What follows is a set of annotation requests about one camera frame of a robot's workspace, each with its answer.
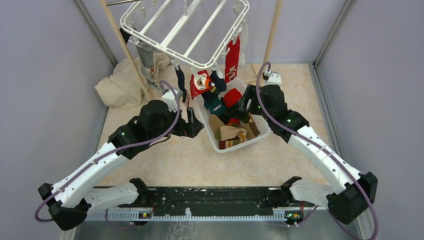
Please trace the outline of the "white plastic laundry basket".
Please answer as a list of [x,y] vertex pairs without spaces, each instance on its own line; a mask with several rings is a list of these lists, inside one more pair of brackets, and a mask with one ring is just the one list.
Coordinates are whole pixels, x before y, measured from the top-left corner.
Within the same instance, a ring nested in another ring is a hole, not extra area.
[[226,153],[258,142],[271,133],[268,123],[261,116],[247,115],[246,123],[226,125],[217,115],[204,106],[204,99],[197,96],[193,100],[205,125],[205,131],[214,150]]

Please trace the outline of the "navy buckle christmas sock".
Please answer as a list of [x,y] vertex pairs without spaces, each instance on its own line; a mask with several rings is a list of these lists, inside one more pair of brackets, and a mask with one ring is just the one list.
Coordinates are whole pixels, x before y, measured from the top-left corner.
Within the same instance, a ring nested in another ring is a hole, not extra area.
[[189,86],[192,100],[207,91],[221,93],[227,90],[224,74],[219,68],[212,68],[211,74],[207,70],[197,71],[194,67],[190,70],[192,75]]

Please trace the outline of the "red plain sock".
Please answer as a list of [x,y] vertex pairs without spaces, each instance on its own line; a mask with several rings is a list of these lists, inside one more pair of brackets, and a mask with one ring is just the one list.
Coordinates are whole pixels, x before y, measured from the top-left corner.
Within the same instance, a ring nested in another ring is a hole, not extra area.
[[232,81],[238,74],[239,59],[241,51],[241,40],[238,36],[235,41],[231,40],[227,45],[225,56],[224,81]]

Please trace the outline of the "navy red sock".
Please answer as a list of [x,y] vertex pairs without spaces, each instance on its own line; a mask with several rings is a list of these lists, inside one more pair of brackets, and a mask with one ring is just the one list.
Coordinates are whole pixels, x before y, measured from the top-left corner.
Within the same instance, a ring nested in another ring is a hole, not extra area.
[[174,68],[175,68],[175,73],[177,76],[178,88],[182,92],[182,101],[183,103],[185,103],[187,101],[187,90],[185,88],[185,74],[179,65],[175,66]]

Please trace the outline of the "white plastic sock hanger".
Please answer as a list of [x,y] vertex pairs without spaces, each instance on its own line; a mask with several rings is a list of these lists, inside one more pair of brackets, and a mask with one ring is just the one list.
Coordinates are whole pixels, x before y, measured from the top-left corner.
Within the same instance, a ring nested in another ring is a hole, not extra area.
[[134,0],[119,24],[131,43],[203,70],[231,55],[249,10],[247,0]]

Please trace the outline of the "dark navy sock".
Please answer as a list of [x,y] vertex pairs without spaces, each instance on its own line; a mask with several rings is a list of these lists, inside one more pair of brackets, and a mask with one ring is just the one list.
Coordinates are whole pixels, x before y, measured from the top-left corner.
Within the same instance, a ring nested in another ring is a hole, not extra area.
[[126,31],[124,31],[122,28],[119,28],[119,32],[122,36],[124,43],[127,44],[132,35],[129,34],[128,32],[126,32]]

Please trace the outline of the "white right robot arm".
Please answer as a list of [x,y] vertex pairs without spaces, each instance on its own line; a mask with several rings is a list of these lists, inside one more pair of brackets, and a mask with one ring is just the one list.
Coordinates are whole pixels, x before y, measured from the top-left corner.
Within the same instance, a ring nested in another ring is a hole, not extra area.
[[249,84],[239,100],[239,107],[252,115],[262,116],[271,131],[305,156],[328,182],[323,185],[292,177],[281,187],[284,204],[295,206],[303,201],[325,207],[345,225],[370,210],[374,222],[378,223],[373,206],[377,177],[372,172],[357,170],[323,142],[299,112],[288,109],[279,85]]

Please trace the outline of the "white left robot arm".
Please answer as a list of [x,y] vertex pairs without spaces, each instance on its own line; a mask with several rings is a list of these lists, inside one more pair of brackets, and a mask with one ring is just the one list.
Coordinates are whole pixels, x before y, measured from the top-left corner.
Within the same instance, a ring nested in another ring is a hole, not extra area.
[[63,231],[85,221],[91,213],[114,207],[151,207],[152,194],[140,178],[123,185],[97,188],[112,171],[129,162],[151,144],[165,136],[195,138],[204,128],[192,107],[186,109],[188,120],[180,109],[170,110],[162,100],[151,100],[139,115],[117,128],[108,141],[82,166],[63,180],[38,188],[51,221]]

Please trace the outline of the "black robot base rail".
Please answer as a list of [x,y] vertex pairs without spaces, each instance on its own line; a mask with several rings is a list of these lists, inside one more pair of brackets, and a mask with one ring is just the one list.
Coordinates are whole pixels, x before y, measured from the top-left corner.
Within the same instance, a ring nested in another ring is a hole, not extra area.
[[88,221],[301,223],[317,210],[310,202],[287,203],[280,187],[153,187],[146,203],[100,210]]

